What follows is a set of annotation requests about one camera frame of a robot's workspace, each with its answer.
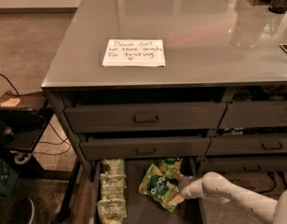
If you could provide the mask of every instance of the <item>handwritten note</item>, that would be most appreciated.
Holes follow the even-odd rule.
[[[162,40],[110,39],[103,66],[165,66]]]

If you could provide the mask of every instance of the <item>black cable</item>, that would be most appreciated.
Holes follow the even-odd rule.
[[[273,173],[273,172],[266,172],[266,173],[267,173],[268,176],[272,179],[272,181],[274,182],[274,185],[273,185],[273,188],[272,188],[272,189],[263,190],[263,191],[258,192],[258,193],[260,193],[260,194],[263,194],[263,193],[266,193],[266,192],[270,192],[270,191],[274,190],[275,187],[276,187],[276,180],[275,180],[274,173]]]
[[[283,183],[284,183],[285,189],[287,189],[287,182],[286,182],[286,180],[285,180],[284,172],[278,172],[278,175],[279,175],[280,178],[282,179],[282,181],[283,181]]]
[[[7,82],[9,82],[9,84],[11,85],[11,87],[14,89],[14,91],[17,93],[17,95],[20,95],[19,92],[16,90],[16,88],[13,86],[13,84],[11,83],[11,81],[5,77],[3,74],[0,73],[0,76],[5,78],[7,80]]]
[[[36,159],[40,158],[40,157],[43,156],[43,155],[51,155],[51,156],[61,155],[61,154],[64,154],[64,153],[69,152],[69,150],[70,150],[71,147],[72,147],[71,144],[69,144],[68,142],[66,142],[66,141],[68,140],[68,138],[62,139],[62,138],[60,137],[60,135],[58,134],[58,132],[55,130],[55,128],[51,125],[51,123],[49,124],[49,126],[51,127],[51,129],[53,130],[53,132],[54,132],[55,134],[57,134],[57,136],[61,139],[61,142],[60,142],[59,144],[58,144],[58,143],[51,143],[51,142],[39,142],[39,143],[46,143],[46,144],[50,144],[50,145],[54,145],[54,146],[66,144],[66,145],[68,145],[69,147],[68,147],[67,150],[65,150],[65,151],[63,151],[63,152],[61,152],[61,153],[48,153],[50,150],[53,149],[53,147],[50,148],[50,149],[49,149],[48,151],[46,151],[46,152],[34,152],[34,154],[40,154]]]

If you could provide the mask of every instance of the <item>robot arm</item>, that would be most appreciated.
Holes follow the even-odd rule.
[[[209,172],[202,178],[184,176],[179,190],[186,199],[202,198],[212,202],[238,202],[264,223],[287,224],[287,190],[278,201],[241,188],[223,176]]]

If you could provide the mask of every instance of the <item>packaged snack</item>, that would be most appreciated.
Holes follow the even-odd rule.
[[[155,164],[152,164],[146,172],[138,191],[142,195],[153,197],[155,201],[160,202],[163,208],[170,212],[175,209],[178,203],[184,200],[179,194],[177,186],[171,184]]]
[[[124,198],[125,175],[100,175],[101,199]]]
[[[126,214],[126,201],[123,199],[100,200],[97,202],[101,224],[122,224]]]
[[[103,172],[106,175],[124,175],[125,161],[122,159],[102,160]]]
[[[168,179],[179,180],[183,175],[180,173],[182,158],[165,158],[160,159],[158,168]]]

